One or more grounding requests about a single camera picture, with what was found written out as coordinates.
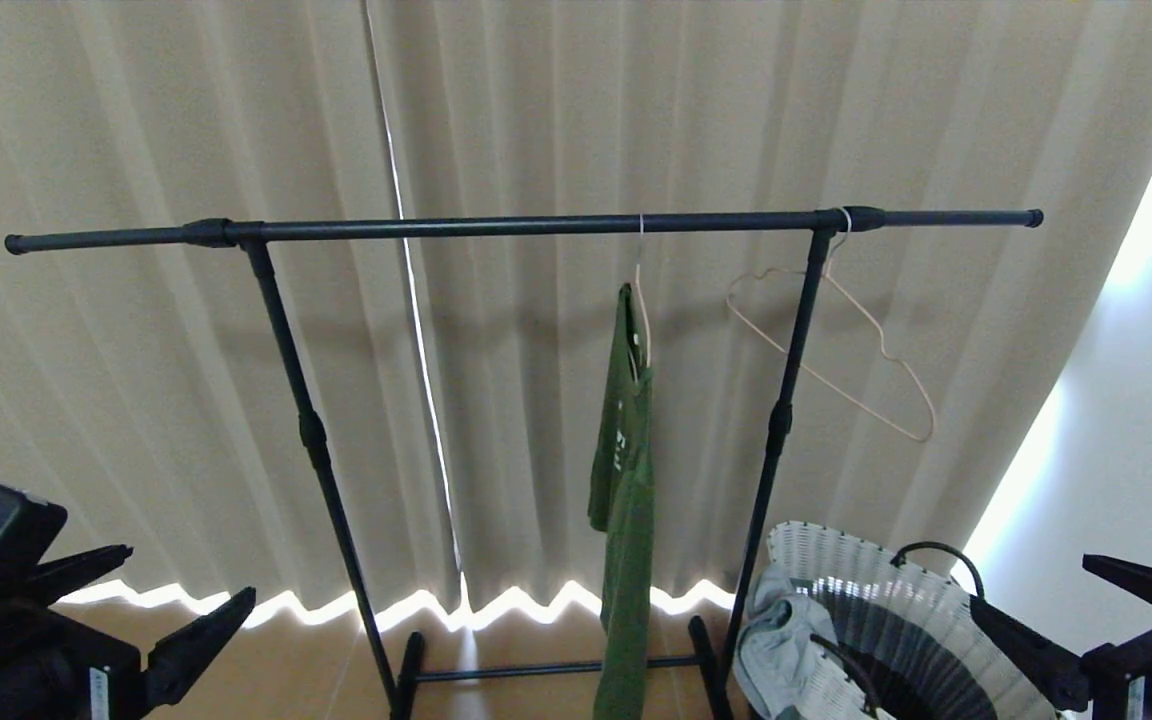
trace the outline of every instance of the brown tile floor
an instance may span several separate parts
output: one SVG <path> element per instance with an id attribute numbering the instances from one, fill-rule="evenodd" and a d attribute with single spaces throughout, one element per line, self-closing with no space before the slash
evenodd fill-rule
<path id="1" fill-rule="evenodd" d="M 146 653 L 157 639 L 194 617 L 191 612 L 174 604 L 151 611 L 122 601 L 58 606 L 58 609 L 137 644 Z M 696 612 L 705 619 L 717 644 L 726 628 L 727 611 L 704 602 Z M 649 638 L 653 655 L 691 651 L 685 629 L 691 615 L 691 612 L 681 616 L 657 612 Z M 164 720 L 386 717 L 388 708 L 380 679 L 366 637 L 357 629 L 358 621 L 353 616 L 323 626 L 303 626 L 283 612 L 259 628 L 238 632 L 184 702 L 160 708 L 152 717 Z M 567 611 L 552 626 L 539 626 L 520 612 L 509 612 L 478 632 L 447 632 L 433 615 L 422 612 L 384 634 L 394 665 L 401 662 L 408 634 L 414 630 L 424 632 L 429 643 L 426 670 L 594 660 L 602 655 L 598 617 L 583 609 Z M 596 673 L 430 683 L 420 685 L 417 692 L 414 717 L 576 719 L 590 715 L 597 687 Z M 745 717 L 744 698 L 735 682 L 728 692 L 736 717 Z M 649 720 L 708 717 L 699 673 L 694 667 L 651 670 L 643 717 Z"/>

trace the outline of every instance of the wire hanger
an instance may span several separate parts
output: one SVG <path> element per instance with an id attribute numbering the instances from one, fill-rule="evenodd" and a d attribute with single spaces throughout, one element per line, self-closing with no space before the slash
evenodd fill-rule
<path id="1" fill-rule="evenodd" d="M 824 262 L 823 278 L 826 279 L 826 281 L 828 281 L 829 285 L 833 286 L 833 288 L 835 288 L 835 290 L 840 291 L 841 295 L 847 298 L 847 301 L 851 302 L 851 305 L 855 306 L 856 310 L 859 310 L 861 314 L 864 314 L 865 319 L 869 320 L 869 324 L 872 324 L 874 329 L 878 331 L 878 351 L 879 354 L 882 355 L 882 359 L 888 361 L 888 363 L 896 363 L 897 365 L 903 367 L 905 370 L 905 373 L 909 374 L 911 381 L 914 381 L 915 386 L 918 387 L 919 395 L 923 395 L 923 404 L 927 407 L 927 416 L 929 419 L 931 420 L 931 423 L 929 424 L 927 433 L 915 434 L 911 433 L 910 430 L 908 429 L 902 429 L 894 420 L 884 418 L 884 416 L 878 414 L 878 411 L 872 409 L 872 407 L 865 406 L 864 402 L 861 402 L 859 400 L 856 400 L 856 397 L 852 397 L 850 393 L 847 393 L 846 389 L 842 389 L 841 387 L 838 387 L 835 384 L 829 382 L 828 379 L 824 378 L 823 376 L 820 376 L 820 373 L 817 373 L 813 369 L 809 367 L 806 363 L 803 363 L 801 367 L 806 370 L 806 372 L 811 374 L 814 379 L 818 379 L 818 381 L 826 384 L 826 387 L 836 392 L 838 395 L 841 395 L 847 401 L 851 402 L 852 406 L 856 406 L 861 410 L 864 410 L 865 414 L 872 415 L 873 418 L 881 420 L 884 424 L 888 425 L 888 427 L 895 429 L 896 432 L 899 432 L 904 437 L 908 437 L 909 439 L 911 439 L 911 441 L 919 444 L 926 442 L 929 441 L 929 439 L 932 439 L 933 434 L 937 433 L 937 407 L 932 406 L 932 397 L 927 395 L 927 388 L 923 387 L 923 381 L 919 381 L 918 374 L 914 372 L 914 369 L 909 366 L 909 363 L 905 363 L 904 359 L 892 356 L 890 353 L 887 353 L 887 338 L 882 333 L 882 325 L 879 324 L 878 320 L 874 319 L 874 317 L 869 312 L 869 310 L 866 310 L 865 306 L 862 305 L 859 301 L 852 297 L 852 295 L 849 291 L 847 291 L 844 287 L 839 285 L 836 279 L 833 279 L 833 259 L 835 259 L 838 250 L 841 249 L 841 247 L 847 242 L 847 237 L 851 236 L 851 214 L 847 213 L 846 209 L 838 209 L 838 210 L 841 211 L 842 215 L 844 215 L 847 220 L 847 229 L 844 233 L 842 233 L 842 240 L 840 240 L 836 245 L 829 249 L 829 253 L 826 256 L 826 262 Z M 750 278 L 752 278 L 756 282 L 758 282 L 761 281 L 765 276 L 768 276 L 773 273 L 797 274 L 797 275 L 803 274 L 801 270 L 766 268 L 763 271 L 763 273 L 745 273 L 744 275 L 740 275 L 740 278 L 733 279 L 732 283 L 727 286 L 727 309 L 732 310 L 732 312 L 736 314 L 742 323 L 749 325 L 750 329 L 753 329 L 755 333 L 758 333 L 759 338 L 763 338 L 763 340 L 771 343 L 772 347 L 776 348 L 781 353 L 787 354 L 788 351 L 786 350 L 785 347 L 782 347 L 779 342 L 772 340 L 772 338 L 768 336 L 767 333 L 763 332 L 763 328 L 759 328 L 758 325 L 751 323 L 750 319 L 746 318 L 744 313 L 741 313 L 741 311 L 736 308 L 735 302 L 733 302 L 733 295 L 735 295 L 737 285 L 745 282 L 746 279 Z"/>
<path id="2" fill-rule="evenodd" d="M 652 323 L 649 320 L 649 305 L 643 300 L 643 247 L 646 242 L 643 214 L 639 213 L 639 247 L 634 259 L 634 291 L 639 296 L 639 316 L 643 318 L 643 366 L 652 366 Z M 634 333 L 634 344 L 639 344 L 639 333 Z"/>

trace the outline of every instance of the white wall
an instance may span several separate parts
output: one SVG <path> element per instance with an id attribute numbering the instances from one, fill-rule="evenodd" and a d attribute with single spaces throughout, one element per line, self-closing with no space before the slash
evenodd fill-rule
<path id="1" fill-rule="evenodd" d="M 968 552 L 995 606 L 1074 652 L 1152 626 L 1152 607 L 1081 568 L 1084 552 L 1152 564 L 1152 181 Z"/>

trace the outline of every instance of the horizontal bar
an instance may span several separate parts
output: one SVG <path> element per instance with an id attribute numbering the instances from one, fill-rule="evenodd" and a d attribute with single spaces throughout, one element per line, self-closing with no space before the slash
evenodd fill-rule
<path id="1" fill-rule="evenodd" d="M 444 218 L 416 220 L 329 220 L 328 222 L 265 223 L 198 220 L 175 228 L 118 229 L 54 234 L 9 234 L 6 249 L 13 255 L 82 247 L 188 245 L 234 247 L 248 241 L 384 240 L 402 237 L 488 237 L 530 234 L 612 234 L 684 232 L 794 232 L 835 229 L 871 232 L 884 225 L 1024 225 L 1043 222 L 1040 210 L 887 211 L 847 206 L 805 213 L 682 213 L 652 215 L 556 215 L 517 218 Z"/>
<path id="2" fill-rule="evenodd" d="M 696 655 L 650 657 L 649 667 L 687 667 L 700 665 Z M 545 665 L 513 665 L 509 667 L 484 667 L 480 670 L 434 670 L 416 675 L 417 683 L 447 683 L 453 680 L 482 679 L 517 679 L 526 675 L 563 675 L 567 673 L 596 673 L 602 669 L 602 662 L 589 660 L 581 662 L 550 662 Z"/>

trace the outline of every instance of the curtain fold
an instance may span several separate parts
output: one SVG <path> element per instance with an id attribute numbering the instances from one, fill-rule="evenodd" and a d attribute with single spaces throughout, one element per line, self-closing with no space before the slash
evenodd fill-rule
<path id="1" fill-rule="evenodd" d="M 0 480 L 69 507 L 56 553 L 136 546 L 122 577 L 142 591 L 317 607 L 348 589 L 241 251 L 12 258 L 9 232 L 389 218 L 399 196 L 410 218 L 1039 206 L 1038 232 L 847 242 L 838 279 L 940 432 L 910 444 L 801 377 L 772 498 L 771 523 L 962 543 L 1151 170 L 1152 3 L 0 3 Z M 453 536 L 476 609 L 511 585 L 599 592 L 588 477 L 639 245 L 653 583 L 732 588 L 783 356 L 723 296 L 801 268 L 806 241 L 272 247 L 376 605 L 456 605 Z M 737 301 L 788 338 L 798 290 L 778 275 Z M 923 427 L 828 288 L 806 363 Z"/>

